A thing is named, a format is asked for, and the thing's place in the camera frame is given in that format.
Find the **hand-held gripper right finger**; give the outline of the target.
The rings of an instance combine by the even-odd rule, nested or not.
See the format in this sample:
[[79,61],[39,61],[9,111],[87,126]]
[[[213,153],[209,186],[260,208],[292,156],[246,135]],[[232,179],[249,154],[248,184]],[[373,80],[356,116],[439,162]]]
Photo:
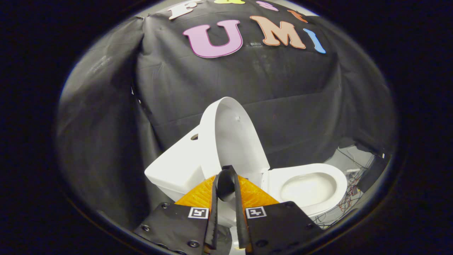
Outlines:
[[244,206],[245,193],[232,165],[221,170],[221,199],[233,198],[239,246],[247,255],[297,255],[320,241],[322,229],[294,202]]

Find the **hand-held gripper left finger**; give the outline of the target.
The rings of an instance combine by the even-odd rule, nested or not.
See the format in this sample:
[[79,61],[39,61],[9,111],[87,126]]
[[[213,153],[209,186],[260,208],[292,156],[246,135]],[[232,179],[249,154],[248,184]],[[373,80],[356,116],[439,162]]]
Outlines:
[[206,207],[161,202],[136,228],[135,234],[178,255],[205,255],[217,249],[217,184],[228,166],[223,166],[207,189]]

